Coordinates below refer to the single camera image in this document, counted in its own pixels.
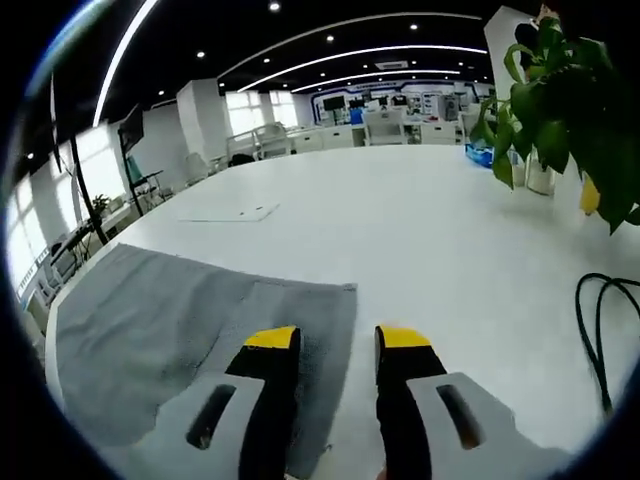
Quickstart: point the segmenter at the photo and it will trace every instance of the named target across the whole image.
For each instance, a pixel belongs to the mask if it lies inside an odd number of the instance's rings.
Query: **monitor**
[[[349,100],[349,108],[364,108],[364,100],[361,98],[356,100]]]
[[[124,119],[118,129],[118,135],[120,135],[124,154],[129,153],[142,137],[144,137],[142,108],[140,105],[133,107],[133,110],[131,110],[127,118]]]
[[[404,95],[398,95],[396,97],[393,97],[392,101],[393,101],[393,105],[396,107],[407,105],[407,97],[405,97]]]
[[[345,106],[343,96],[327,98],[323,101],[323,103],[324,109],[327,112],[330,110],[340,110]]]

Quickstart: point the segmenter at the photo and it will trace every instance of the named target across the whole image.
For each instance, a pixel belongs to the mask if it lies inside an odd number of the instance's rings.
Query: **plant pot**
[[[514,187],[524,187],[527,177],[527,165],[520,158],[515,150],[509,150],[509,161],[511,162],[511,177],[513,178]]]
[[[540,195],[552,195],[555,186],[555,178],[551,168],[544,168],[538,160],[538,154],[534,150],[527,161],[526,185]]]

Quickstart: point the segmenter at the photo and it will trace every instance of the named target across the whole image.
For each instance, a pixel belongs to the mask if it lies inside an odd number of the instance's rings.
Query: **gray towel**
[[[233,272],[119,245],[58,312],[66,412],[100,447],[153,429],[158,408],[208,372],[224,372],[256,331],[303,334],[289,473],[308,478],[337,408],[356,317],[354,285],[317,285]]]

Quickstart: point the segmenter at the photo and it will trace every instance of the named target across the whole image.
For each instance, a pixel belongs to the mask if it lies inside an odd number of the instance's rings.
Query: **white table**
[[[260,275],[358,284],[333,448],[315,478],[370,480],[384,462],[375,418],[379,323],[418,329],[449,371],[465,372],[512,408],[522,433],[577,451],[600,413],[574,289],[590,271],[638,279],[640,238],[627,225],[609,238],[596,216],[568,221],[557,209],[561,197],[510,192],[453,146],[340,149],[226,170],[145,215],[65,287],[48,326],[49,385],[60,401],[60,301],[115,244],[127,243]],[[257,204],[279,207],[257,223],[187,221],[189,212]],[[591,323],[596,286],[585,290]],[[638,354],[638,331],[632,308],[608,295],[603,337],[614,402]]]

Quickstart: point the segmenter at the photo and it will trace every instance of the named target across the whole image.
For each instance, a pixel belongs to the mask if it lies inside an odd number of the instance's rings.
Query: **ceiling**
[[[68,15],[65,12],[72,11],[69,3],[74,2],[48,3],[59,3],[60,8],[50,16],[59,22],[60,18]],[[143,0],[114,2],[56,67],[56,109],[63,138],[91,125],[111,58],[143,3]],[[278,46],[238,66],[220,78],[225,84],[222,90],[237,90],[283,69],[360,49],[436,44],[486,50],[483,26],[501,4],[531,14],[536,13],[539,5],[536,0],[395,0],[387,4],[355,0],[280,0],[280,3],[281,10],[272,13],[268,9],[268,0],[160,0],[125,52],[109,90],[102,118],[110,121],[121,119],[137,103],[150,108],[175,97],[191,79],[219,77],[239,62],[279,42],[346,20],[400,12],[445,12],[480,17],[480,20],[471,20],[422,15],[384,16],[336,26]],[[414,23],[417,30],[410,28]],[[327,42],[328,35],[334,37],[332,43]],[[196,56],[199,51],[206,53],[204,58]],[[484,77],[487,77],[486,81],[492,81],[488,55],[399,50],[323,62],[274,78],[256,88],[268,91],[282,89],[283,84],[287,84],[287,89],[295,89],[323,80],[375,71],[375,63],[397,60],[408,61],[413,69],[460,71],[455,77],[463,81],[485,81]],[[422,74],[418,77],[444,80],[444,75]],[[164,91],[164,95],[158,95],[159,91]],[[46,135],[35,133],[41,131],[41,126],[48,121],[48,102],[48,92],[43,92],[34,104],[26,124],[25,153],[50,150]]]

